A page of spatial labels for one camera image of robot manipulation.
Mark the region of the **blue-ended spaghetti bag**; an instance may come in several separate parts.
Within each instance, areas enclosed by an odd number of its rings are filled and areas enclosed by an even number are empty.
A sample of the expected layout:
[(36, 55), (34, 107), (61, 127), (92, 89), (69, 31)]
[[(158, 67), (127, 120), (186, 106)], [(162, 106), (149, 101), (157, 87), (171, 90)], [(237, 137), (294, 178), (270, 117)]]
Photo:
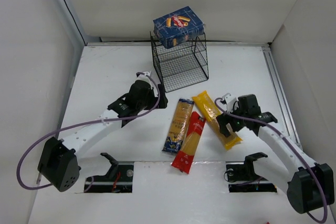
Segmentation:
[(182, 147), (193, 111), (194, 101), (179, 99), (162, 151), (177, 154)]

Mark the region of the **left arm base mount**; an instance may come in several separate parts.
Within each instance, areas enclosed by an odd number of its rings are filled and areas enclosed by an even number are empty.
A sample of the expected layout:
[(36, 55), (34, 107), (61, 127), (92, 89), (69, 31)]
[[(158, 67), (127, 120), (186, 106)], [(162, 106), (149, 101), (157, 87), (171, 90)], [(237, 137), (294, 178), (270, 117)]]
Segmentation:
[(134, 162), (119, 162), (108, 153), (100, 155), (110, 163), (109, 169), (102, 175), (86, 178), (84, 193), (132, 193)]

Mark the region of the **blue Barilla pasta box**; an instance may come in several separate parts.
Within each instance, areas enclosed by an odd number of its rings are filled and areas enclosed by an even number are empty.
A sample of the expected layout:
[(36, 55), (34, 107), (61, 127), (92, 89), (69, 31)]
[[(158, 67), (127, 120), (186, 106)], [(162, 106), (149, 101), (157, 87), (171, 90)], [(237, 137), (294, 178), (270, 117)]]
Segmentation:
[(153, 20), (154, 34), (166, 49), (171, 49), (204, 33), (204, 23), (189, 7)]

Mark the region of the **red spaghetti bag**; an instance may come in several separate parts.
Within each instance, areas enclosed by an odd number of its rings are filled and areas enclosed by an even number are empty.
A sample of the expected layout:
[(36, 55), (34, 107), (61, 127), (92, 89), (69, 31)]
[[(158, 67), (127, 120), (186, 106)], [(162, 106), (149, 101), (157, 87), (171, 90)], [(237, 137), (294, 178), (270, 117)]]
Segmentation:
[(193, 111), (188, 125), (187, 135), (171, 166), (180, 172), (189, 174), (196, 150), (203, 133), (205, 118)]

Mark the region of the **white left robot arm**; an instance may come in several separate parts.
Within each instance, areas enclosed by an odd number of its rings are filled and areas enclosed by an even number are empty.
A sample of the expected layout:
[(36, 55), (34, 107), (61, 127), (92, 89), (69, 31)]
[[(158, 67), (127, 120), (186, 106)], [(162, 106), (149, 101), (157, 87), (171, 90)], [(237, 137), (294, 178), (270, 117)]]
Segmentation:
[(100, 140), (126, 126), (140, 116), (143, 110), (165, 109), (168, 100), (164, 85), (157, 88), (148, 81), (136, 80), (128, 93), (107, 106), (97, 123), (83, 126), (60, 140), (48, 139), (44, 145), (38, 171), (59, 192), (70, 189), (78, 180), (78, 160)]

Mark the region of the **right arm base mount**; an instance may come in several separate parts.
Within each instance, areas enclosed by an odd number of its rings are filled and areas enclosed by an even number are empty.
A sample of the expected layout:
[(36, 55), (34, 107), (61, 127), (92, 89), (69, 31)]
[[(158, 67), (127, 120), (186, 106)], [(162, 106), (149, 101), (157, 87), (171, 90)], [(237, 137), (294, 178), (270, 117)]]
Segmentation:
[(230, 193), (277, 193), (277, 187), (257, 175), (253, 162), (260, 158), (268, 157), (265, 153), (258, 152), (247, 155), (244, 161), (226, 162), (226, 171), (223, 174), (228, 182)]

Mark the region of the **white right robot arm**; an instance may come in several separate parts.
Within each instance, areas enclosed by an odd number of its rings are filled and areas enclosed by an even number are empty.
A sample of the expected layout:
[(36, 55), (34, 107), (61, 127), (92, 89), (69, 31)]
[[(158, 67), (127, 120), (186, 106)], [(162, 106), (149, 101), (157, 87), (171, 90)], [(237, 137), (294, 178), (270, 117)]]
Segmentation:
[(262, 112), (254, 94), (234, 97), (227, 93), (214, 103), (222, 112), (216, 117), (221, 134), (229, 137), (247, 128), (282, 162), (279, 165), (262, 152), (250, 154), (244, 161), (247, 174), (262, 177), (281, 189), (299, 214), (322, 208), (320, 222), (324, 223), (328, 206), (335, 202), (332, 168), (326, 163), (319, 164), (293, 143), (277, 118), (270, 112)]

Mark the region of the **yellow spaghetti bag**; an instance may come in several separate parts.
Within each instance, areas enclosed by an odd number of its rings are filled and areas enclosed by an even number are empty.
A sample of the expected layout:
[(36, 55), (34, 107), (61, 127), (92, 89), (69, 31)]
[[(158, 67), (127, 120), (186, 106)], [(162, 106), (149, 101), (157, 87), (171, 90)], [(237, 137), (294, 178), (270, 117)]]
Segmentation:
[(221, 115), (221, 112), (210, 98), (207, 91), (203, 91), (199, 95), (192, 97), (192, 100), (195, 102), (201, 114), (206, 118), (208, 125), (226, 150), (231, 149), (233, 146), (240, 144), (243, 141), (236, 133), (230, 131), (230, 136), (226, 137), (219, 131), (219, 123), (216, 117)]

